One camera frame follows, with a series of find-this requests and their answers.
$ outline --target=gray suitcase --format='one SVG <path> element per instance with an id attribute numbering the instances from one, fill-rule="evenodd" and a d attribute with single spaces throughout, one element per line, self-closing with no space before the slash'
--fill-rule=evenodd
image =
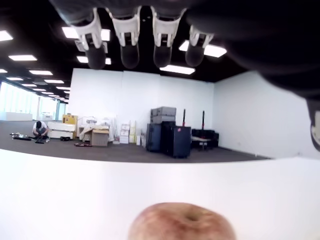
<path id="1" fill-rule="evenodd" d="M 177 108 L 162 106 L 155 109 L 151 109 L 151 117 L 154 116 L 172 116 L 175 117 L 177 113 Z"/>
<path id="2" fill-rule="evenodd" d="M 161 124 L 162 122 L 175 122 L 175 116 L 152 116 L 150 122 L 152 124 Z"/>

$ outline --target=small table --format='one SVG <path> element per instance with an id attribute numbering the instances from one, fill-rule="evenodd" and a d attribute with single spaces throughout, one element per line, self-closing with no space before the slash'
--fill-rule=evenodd
<path id="1" fill-rule="evenodd" d="M 194 142 L 199 142 L 199 146 L 202 146 L 202 150 L 207 150 L 208 142 L 212 141 L 212 139 L 205 139 L 197 136 L 192 136 L 191 140 Z"/>

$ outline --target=white t-shirt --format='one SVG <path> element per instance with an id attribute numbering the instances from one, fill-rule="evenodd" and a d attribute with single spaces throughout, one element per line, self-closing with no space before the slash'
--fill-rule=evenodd
<path id="1" fill-rule="evenodd" d="M 36 129 L 36 128 L 37 128 L 37 123 L 33 125 L 33 129 Z M 44 121 L 41 121 L 41 127 L 39 128 L 39 130 L 41 131 L 43 128 L 47 129 L 48 127 Z"/>

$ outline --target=window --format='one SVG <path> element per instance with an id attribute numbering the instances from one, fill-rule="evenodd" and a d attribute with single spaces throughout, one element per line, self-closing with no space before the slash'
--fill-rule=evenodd
<path id="1" fill-rule="evenodd" d="M 2 82 L 0 112 L 32 114 L 37 119 L 39 96 L 30 91 Z"/>
<path id="2" fill-rule="evenodd" d="M 39 115 L 51 115 L 56 119 L 57 100 L 49 97 L 40 97 Z"/>

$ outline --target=person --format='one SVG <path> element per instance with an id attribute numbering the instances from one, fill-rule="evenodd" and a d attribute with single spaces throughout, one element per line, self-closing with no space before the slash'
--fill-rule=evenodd
<path id="1" fill-rule="evenodd" d="M 35 135 L 36 137 L 43 137 L 43 139 L 47 139 L 48 132 L 49 132 L 49 128 L 43 121 L 37 121 L 33 125 L 33 135 Z"/>

